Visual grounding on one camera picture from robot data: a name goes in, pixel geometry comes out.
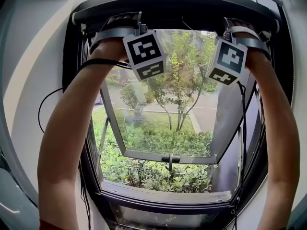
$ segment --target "black and white marker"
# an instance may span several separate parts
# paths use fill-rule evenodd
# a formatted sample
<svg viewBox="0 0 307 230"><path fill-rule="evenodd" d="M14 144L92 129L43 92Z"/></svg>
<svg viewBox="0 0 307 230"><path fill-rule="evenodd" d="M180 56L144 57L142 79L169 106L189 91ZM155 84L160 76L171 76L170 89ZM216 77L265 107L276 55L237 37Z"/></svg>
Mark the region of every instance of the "black and white marker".
<svg viewBox="0 0 307 230"><path fill-rule="evenodd" d="M227 86L237 82L245 66L248 48L218 39L206 77Z"/></svg>
<svg viewBox="0 0 307 230"><path fill-rule="evenodd" d="M164 73L166 55L155 31L123 38L131 68L139 81Z"/></svg>

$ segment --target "wire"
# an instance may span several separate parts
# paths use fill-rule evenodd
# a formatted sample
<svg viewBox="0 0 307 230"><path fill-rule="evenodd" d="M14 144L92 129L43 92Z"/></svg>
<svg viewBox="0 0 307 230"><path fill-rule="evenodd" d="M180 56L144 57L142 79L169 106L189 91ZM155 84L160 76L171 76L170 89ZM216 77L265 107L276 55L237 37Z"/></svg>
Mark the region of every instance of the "wire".
<svg viewBox="0 0 307 230"><path fill-rule="evenodd" d="M242 99L242 109L243 109L243 160L242 160L242 167L241 167L241 174L240 174L240 187L238 189L237 199L235 201L235 223L232 229L237 230L237 216L238 216L238 204L240 202L242 192L243 192L243 181L244 181L244 173L245 173L245 166L246 166L246 159L247 159L247 151L246 151L246 137L247 137L247 128L246 128L246 107L245 107L245 92L246 88L238 81L238 85L241 92L241 99Z"/></svg>
<svg viewBox="0 0 307 230"><path fill-rule="evenodd" d="M81 162L79 162L79 173L80 173L80 178L81 178L81 199L85 203L86 214L87 214L87 219L88 219L88 229L90 230L91 229L91 210L90 210L90 204L87 198L86 184L85 184L85 179L84 179L84 175L83 175L83 171L81 167Z"/></svg>
<svg viewBox="0 0 307 230"><path fill-rule="evenodd" d="M40 115L40 109L42 108L42 105L43 105L44 101L45 101L50 95L52 95L52 94L54 94L55 92L58 92L58 91L60 91L60 90L62 90L62 89L64 89L64 88L66 88L66 87L68 87L68 85L67 85L67 86L64 86L64 87L62 87L62 88L59 88L59 89L57 89L57 90L55 90L55 91L53 91L53 92L51 92L50 94L48 94L48 95L43 99L43 101L42 101L41 104L39 105L39 109L38 109L38 124L39 124L39 127L40 127L40 129L42 130L43 133L45 133L45 132L44 132L44 130L43 130L43 128L42 128L42 125L41 125L41 123L40 123L40 117L39 117L39 115Z"/></svg>
<svg viewBox="0 0 307 230"><path fill-rule="evenodd" d="M199 33L199 32L196 32L195 30L193 30L191 27L189 27L189 26L187 25L187 23L185 23L185 22L183 21L183 17L182 17L182 20L181 20L181 21L184 23L184 25L186 25L187 28L189 28L189 29L192 30L193 32L195 32L195 33L197 33L197 34L199 34L199 35L205 36L205 37L207 37L207 38L209 38L209 39L215 40L215 39L212 38L212 37L203 35L203 34L201 34L201 33Z"/></svg>
<svg viewBox="0 0 307 230"><path fill-rule="evenodd" d="M89 66L89 65L115 65L115 66L118 66L118 67L121 67L121 68L125 68L125 69L130 69L130 70L131 70L131 68L129 68L129 67L127 66L128 64L127 64L127 63L124 63L124 62L119 62L119 61L110 60L110 59L102 59L102 58L99 58L99 59L90 59L90 60L86 61L85 63L83 63L83 64L80 66L80 68L78 69L78 71L77 71L75 77L78 75L78 73L79 73L83 68L85 68L85 67L87 67L87 66ZM64 89L64 88L67 88L67 87L68 87L68 85L66 85L66 86L64 86L64 87L62 87L62 88L59 88L59 89L57 89L57 90L51 92L50 94L48 94L48 95L43 99L43 101L42 101L41 104L39 105L37 118L38 118L39 127L40 127L40 129L42 130L43 133L45 133L45 132L44 132L44 130L43 130L43 128L42 128L42 125L41 125L41 123L40 123L40 111L41 111L41 108L42 108L43 103L45 102L45 100L46 100L49 96L51 96L52 94L54 94L54 93L56 93L56 92L58 92L58 91L60 91L60 90L62 90L62 89Z"/></svg>

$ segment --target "window latch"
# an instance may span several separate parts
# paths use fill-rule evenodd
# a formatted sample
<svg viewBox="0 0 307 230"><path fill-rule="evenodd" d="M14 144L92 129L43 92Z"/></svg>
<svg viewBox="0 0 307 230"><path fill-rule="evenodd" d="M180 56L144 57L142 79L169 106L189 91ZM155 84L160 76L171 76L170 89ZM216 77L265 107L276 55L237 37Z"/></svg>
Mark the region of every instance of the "window latch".
<svg viewBox="0 0 307 230"><path fill-rule="evenodd" d="M162 161L169 163L168 170L169 172L172 172L173 163L179 163L180 157L178 155L173 155L172 153L170 153L169 155L163 155Z"/></svg>

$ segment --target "tree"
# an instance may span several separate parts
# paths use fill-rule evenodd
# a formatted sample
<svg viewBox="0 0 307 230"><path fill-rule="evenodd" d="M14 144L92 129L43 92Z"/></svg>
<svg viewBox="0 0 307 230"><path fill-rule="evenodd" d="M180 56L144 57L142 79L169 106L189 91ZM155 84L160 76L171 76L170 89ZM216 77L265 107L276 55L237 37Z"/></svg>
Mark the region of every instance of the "tree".
<svg viewBox="0 0 307 230"><path fill-rule="evenodd" d="M126 85L120 91L120 98L123 102L134 111L135 115L141 115L144 107L154 102L154 97L151 92L143 94L143 101L137 96L135 88L132 84Z"/></svg>
<svg viewBox="0 0 307 230"><path fill-rule="evenodd" d="M199 97L205 91L215 90L216 82L205 78L215 36L214 33L200 35L186 30L160 30L160 33L160 42L167 53L166 72L146 82L157 103L166 111L170 129L171 116L166 105L178 106L176 131L179 131Z"/></svg>

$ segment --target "hand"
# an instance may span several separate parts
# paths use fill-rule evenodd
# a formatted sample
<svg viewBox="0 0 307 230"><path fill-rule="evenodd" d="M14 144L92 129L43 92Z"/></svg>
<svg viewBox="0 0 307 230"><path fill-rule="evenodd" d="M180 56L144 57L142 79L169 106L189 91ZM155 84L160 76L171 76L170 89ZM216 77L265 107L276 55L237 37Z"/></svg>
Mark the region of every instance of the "hand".
<svg viewBox="0 0 307 230"><path fill-rule="evenodd" d="M114 20L122 19L122 16L112 17L107 24ZM131 18L130 15L126 15L124 18L137 20L137 15ZM128 59L126 49L123 44L122 37L107 38L100 42L99 46L93 51L90 59L105 58L117 61L125 61Z"/></svg>
<svg viewBox="0 0 307 230"><path fill-rule="evenodd" d="M230 26L244 26L251 30L255 30L252 25L246 25L245 23L240 22L232 22L229 21ZM247 38L255 38L253 35L249 33L235 33L235 37L247 37ZM255 68L259 68L262 66L271 65L270 61L266 58L264 53L260 49L256 48L248 48L248 54L246 57L246 63L245 66L250 70L253 71Z"/></svg>

